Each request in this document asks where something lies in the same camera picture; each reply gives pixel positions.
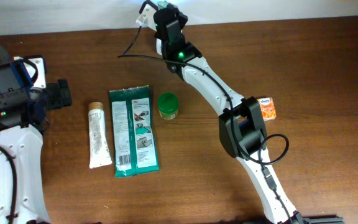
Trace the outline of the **white cream tube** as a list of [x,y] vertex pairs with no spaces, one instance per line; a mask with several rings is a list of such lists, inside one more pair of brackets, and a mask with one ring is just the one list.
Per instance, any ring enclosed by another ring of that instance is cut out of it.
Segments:
[[106,139],[106,123],[104,106],[101,102],[91,102],[88,105],[89,121],[89,168],[108,166],[112,164],[111,153]]

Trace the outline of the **green wipes package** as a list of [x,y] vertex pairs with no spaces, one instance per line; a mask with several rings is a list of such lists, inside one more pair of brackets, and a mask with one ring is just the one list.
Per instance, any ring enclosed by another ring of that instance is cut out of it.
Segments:
[[152,130],[149,86],[109,91],[114,138],[115,177],[160,170]]

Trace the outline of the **orange tissue pack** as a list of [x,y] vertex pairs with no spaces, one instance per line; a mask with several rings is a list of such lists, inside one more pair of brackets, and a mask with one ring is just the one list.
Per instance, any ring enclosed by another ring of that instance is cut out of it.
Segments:
[[258,98],[257,100],[259,102],[264,121],[273,120],[277,117],[272,97]]

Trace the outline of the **mint green snack packet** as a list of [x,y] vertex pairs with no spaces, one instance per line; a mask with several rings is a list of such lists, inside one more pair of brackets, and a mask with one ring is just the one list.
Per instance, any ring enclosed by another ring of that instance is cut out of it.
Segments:
[[174,9],[174,8],[177,8],[177,6],[175,4],[172,4],[168,1],[158,1],[157,2],[157,6],[159,9]]

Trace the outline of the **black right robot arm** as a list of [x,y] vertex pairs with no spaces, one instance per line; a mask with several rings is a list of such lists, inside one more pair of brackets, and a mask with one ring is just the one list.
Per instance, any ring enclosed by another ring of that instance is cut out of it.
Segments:
[[241,163],[249,175],[269,223],[344,223],[341,217],[304,217],[286,196],[271,160],[264,119],[256,98],[244,98],[228,87],[211,69],[201,52],[185,40],[182,32],[188,18],[176,5],[160,1],[153,15],[167,68],[193,86],[218,115],[219,139],[226,152]]

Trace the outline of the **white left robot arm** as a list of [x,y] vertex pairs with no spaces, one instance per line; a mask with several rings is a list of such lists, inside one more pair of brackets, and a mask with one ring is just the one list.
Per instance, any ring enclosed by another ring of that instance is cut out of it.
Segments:
[[41,55],[0,65],[0,223],[50,223],[41,152],[47,112],[71,106],[66,79],[47,83]]

